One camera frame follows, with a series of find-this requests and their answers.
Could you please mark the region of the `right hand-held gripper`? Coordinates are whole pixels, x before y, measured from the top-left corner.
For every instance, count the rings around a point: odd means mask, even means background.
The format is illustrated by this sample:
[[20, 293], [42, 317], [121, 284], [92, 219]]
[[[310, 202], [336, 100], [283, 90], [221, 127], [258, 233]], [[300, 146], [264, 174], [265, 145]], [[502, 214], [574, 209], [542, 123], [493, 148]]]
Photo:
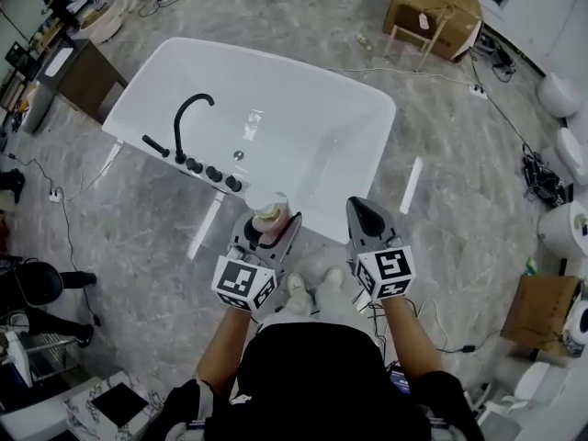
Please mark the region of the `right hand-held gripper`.
[[[373, 225], [370, 236], [381, 244], [391, 244], [397, 238], [391, 214], [375, 202], [369, 202]], [[368, 238], [367, 209], [358, 197], [346, 202], [350, 240], [361, 248]], [[371, 300], [382, 301], [404, 296], [413, 283], [413, 251], [410, 245], [380, 248], [360, 253], [355, 259], [354, 276]]]

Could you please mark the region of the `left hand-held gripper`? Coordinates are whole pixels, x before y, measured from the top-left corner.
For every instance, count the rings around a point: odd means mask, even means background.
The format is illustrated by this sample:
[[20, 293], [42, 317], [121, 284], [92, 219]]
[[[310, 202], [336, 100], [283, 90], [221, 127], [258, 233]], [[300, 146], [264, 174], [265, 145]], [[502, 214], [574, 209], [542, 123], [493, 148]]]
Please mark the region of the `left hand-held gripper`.
[[302, 224], [297, 212], [272, 245], [255, 244], [253, 217], [242, 215], [235, 222], [228, 251], [218, 258], [210, 286], [221, 302], [247, 312], [259, 311], [279, 287]]

